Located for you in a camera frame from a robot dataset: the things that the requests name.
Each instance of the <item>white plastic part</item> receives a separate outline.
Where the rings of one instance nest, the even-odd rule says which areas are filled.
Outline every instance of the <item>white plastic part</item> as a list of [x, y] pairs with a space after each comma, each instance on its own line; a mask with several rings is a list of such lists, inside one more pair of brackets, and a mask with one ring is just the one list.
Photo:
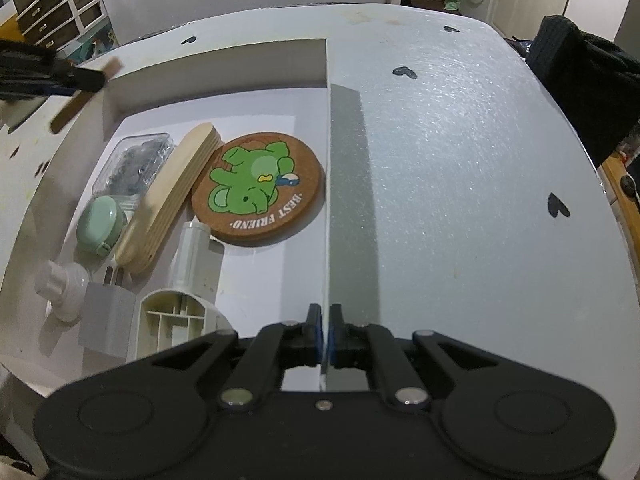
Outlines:
[[38, 266], [35, 290], [49, 300], [51, 311], [60, 321], [70, 323], [80, 316], [89, 281], [89, 273], [82, 265], [72, 263], [59, 266], [47, 260]]
[[197, 220], [182, 225], [169, 288], [197, 295], [197, 286], [204, 278], [202, 273], [208, 270], [205, 260], [210, 236], [211, 228]]
[[208, 301], [180, 290], [156, 290], [140, 303], [136, 359], [223, 328], [231, 324]]

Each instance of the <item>white table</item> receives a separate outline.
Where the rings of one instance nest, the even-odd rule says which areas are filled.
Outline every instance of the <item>white table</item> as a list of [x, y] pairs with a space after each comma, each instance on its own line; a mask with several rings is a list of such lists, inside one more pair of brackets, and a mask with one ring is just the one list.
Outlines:
[[[190, 36], [197, 41], [181, 45]], [[437, 330], [590, 386], [618, 424], [602, 471], [633, 478], [640, 314], [623, 240], [568, 121], [491, 28], [383, 4], [259, 9], [113, 55], [126, 74], [302, 38], [327, 39], [330, 302], [352, 322], [380, 322], [397, 336]], [[400, 66], [417, 78], [394, 75]], [[16, 132], [0, 132], [2, 273], [40, 181], [34, 168], [65, 136], [46, 127], [64, 101], [50, 98]], [[549, 215], [551, 192], [569, 218]]]

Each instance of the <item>black cloth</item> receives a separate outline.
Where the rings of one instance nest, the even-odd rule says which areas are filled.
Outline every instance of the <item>black cloth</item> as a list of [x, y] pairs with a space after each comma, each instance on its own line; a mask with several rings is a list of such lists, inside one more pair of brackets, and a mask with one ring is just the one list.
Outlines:
[[640, 62], [564, 16], [542, 20], [526, 62], [596, 167], [640, 119]]

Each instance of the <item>mint green container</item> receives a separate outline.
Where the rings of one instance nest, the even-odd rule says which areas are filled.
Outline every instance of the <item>mint green container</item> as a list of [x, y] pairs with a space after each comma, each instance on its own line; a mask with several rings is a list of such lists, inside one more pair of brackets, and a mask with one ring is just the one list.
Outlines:
[[96, 197], [84, 208], [78, 220], [78, 246], [88, 253], [107, 256], [126, 225], [127, 217], [113, 197]]

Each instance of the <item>green elephant illustration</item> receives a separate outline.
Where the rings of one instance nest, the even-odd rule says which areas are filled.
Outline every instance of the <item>green elephant illustration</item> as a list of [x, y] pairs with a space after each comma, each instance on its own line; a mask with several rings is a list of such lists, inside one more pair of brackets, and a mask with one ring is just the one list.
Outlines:
[[227, 150], [222, 160], [231, 164], [231, 170], [214, 168], [209, 175], [218, 183], [209, 195], [209, 208], [217, 213], [266, 213], [278, 199], [279, 176], [292, 173], [294, 168], [286, 142], [272, 142], [263, 150], [236, 146]]

